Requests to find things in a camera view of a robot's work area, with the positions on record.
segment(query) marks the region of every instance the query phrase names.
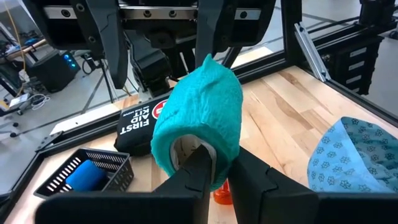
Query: black plastic basket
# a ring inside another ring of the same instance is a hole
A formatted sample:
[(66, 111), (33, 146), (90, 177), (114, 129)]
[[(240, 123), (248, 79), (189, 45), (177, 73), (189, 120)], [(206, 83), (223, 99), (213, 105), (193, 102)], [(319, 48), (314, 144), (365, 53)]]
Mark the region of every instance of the black plastic basket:
[(130, 155), (124, 152), (78, 149), (34, 192), (34, 195), (46, 199), (56, 193), (72, 191), (66, 183), (66, 178), (88, 159), (96, 167), (106, 171), (107, 178), (98, 183), (94, 190), (126, 191), (134, 178), (129, 157)]

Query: orange cap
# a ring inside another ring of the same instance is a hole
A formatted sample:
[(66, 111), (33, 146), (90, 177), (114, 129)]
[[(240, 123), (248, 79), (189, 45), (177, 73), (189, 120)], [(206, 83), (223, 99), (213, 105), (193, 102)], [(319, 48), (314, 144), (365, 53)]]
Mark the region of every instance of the orange cap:
[(228, 180), (213, 193), (214, 200), (222, 205), (232, 205), (232, 195), (229, 191)]

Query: white cable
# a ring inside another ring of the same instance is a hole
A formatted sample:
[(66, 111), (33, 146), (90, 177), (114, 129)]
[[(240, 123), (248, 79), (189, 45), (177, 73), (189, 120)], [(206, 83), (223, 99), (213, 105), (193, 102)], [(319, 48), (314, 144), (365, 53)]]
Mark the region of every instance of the white cable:
[(49, 96), (43, 95), (41, 93), (38, 93), (38, 94), (35, 94), (35, 95), (29, 97), (28, 100), (33, 99), (33, 97), (35, 97), (35, 96), (41, 96), (41, 97), (43, 97), (43, 100), (40, 103), (37, 103), (37, 104), (32, 103), (31, 104), (32, 110), (40, 109), (42, 106), (44, 106), (45, 102), (51, 100), (51, 98)]

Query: concrete floor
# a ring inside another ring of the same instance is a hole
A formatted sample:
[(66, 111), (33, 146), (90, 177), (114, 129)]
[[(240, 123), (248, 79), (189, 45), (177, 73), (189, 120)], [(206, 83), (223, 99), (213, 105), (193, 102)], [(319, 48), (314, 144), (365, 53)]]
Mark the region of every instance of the concrete floor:
[[(312, 29), (358, 16), (359, 10), (358, 0), (303, 0), (303, 23)], [(312, 37), (323, 35), (340, 27), (317, 32), (312, 34)], [(283, 49), (280, 1), (277, 3), (271, 24), (262, 41), (257, 46), (244, 48), (243, 52), (259, 46), (265, 46), (274, 52)], [(398, 70), (397, 48), (398, 41), (396, 40), (386, 39), (381, 44), (376, 71), (373, 75), (373, 84), (370, 94), (366, 96), (367, 99), (396, 115), (398, 115), (398, 104), (396, 103), (398, 95), (396, 90), (398, 83), (396, 75)], [(216, 58), (223, 56), (224, 54), (218, 54)], [(129, 77), (133, 80), (131, 70), (129, 70)], [(126, 85), (130, 92), (134, 92), (128, 82)], [(1, 98), (5, 93), (5, 90), (0, 89)], [(120, 98), (126, 97), (125, 92), (121, 90), (117, 90), (116, 93)], [(8, 117), (8, 119), (20, 123), (17, 131), (21, 135), (17, 138), (0, 135), (0, 169), (6, 170), (0, 175), (0, 193), (8, 191), (12, 187), (34, 156), (34, 149), (57, 123), (110, 102), (105, 81), (99, 70), (88, 76), (80, 71), (64, 90), (51, 94), (50, 97), (51, 100), (39, 110), (26, 111), (23, 116), (12, 114)], [(4, 118), (0, 118), (0, 124), (3, 122)]]

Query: blue patterned cloth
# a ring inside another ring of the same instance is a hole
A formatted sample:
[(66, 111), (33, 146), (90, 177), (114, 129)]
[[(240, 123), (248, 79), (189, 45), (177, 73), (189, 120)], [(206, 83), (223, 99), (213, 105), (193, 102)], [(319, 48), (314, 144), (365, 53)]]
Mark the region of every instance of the blue patterned cloth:
[(398, 140), (376, 124), (341, 118), (308, 163), (308, 183), (321, 192), (398, 192)]

